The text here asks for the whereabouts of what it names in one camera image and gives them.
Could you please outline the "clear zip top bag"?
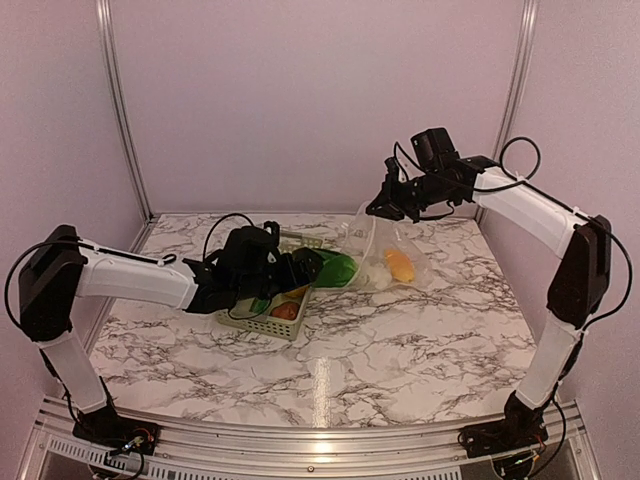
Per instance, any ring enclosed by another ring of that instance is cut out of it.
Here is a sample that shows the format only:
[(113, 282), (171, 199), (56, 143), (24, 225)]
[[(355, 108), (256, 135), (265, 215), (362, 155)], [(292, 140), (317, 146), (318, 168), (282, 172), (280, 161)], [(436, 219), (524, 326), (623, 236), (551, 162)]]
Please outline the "clear zip top bag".
[(434, 281), (428, 256), (400, 229), (399, 222), (370, 216), (368, 201), (346, 226), (341, 252), (355, 262), (348, 290), (376, 292), (394, 287), (426, 291)]

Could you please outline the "green white bok choy toy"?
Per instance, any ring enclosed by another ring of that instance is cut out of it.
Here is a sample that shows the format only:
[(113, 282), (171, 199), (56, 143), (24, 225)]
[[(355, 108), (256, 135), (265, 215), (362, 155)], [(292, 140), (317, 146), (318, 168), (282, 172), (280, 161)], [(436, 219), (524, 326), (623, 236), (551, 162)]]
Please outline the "green white bok choy toy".
[(323, 262), (320, 273), (312, 283), (315, 288), (377, 291), (392, 284), (392, 276), (387, 267), (359, 262), (333, 250), (313, 249), (313, 252)]

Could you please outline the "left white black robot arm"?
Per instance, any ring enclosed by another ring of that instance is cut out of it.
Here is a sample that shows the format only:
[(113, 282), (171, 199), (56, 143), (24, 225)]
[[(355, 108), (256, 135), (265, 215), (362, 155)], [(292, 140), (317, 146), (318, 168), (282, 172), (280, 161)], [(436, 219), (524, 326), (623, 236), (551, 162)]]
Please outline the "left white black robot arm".
[(271, 300), (312, 284), (323, 267), (303, 247), (279, 249), (275, 222), (232, 230), (201, 260), (161, 259), (112, 250), (81, 239), (71, 225), (27, 249), (7, 277), (18, 281), (19, 308), (9, 319), (34, 342), (66, 393), (74, 436), (103, 445), (152, 443), (157, 426), (120, 416), (104, 381), (73, 330), (76, 299), (107, 297), (159, 304), (190, 314), (230, 311), (246, 299)]

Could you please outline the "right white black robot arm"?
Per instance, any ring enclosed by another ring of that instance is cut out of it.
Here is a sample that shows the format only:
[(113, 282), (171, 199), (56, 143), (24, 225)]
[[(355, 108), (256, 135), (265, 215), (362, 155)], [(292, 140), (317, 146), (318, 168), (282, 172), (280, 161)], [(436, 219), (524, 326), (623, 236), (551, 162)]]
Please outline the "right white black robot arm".
[(484, 156), (456, 159), (447, 155), (427, 163), (422, 176), (407, 181), (400, 180), (396, 160), (389, 158), (385, 164), (385, 179), (367, 214), (419, 222), (422, 211), (431, 205), (476, 203), (526, 230), (559, 258), (547, 293), (546, 325), (525, 377), (506, 401), (503, 419), (468, 425), (461, 429), (458, 441), (474, 458), (544, 439), (543, 412), (575, 364), (587, 320), (609, 287), (608, 220), (560, 206), (526, 181), (509, 178)]

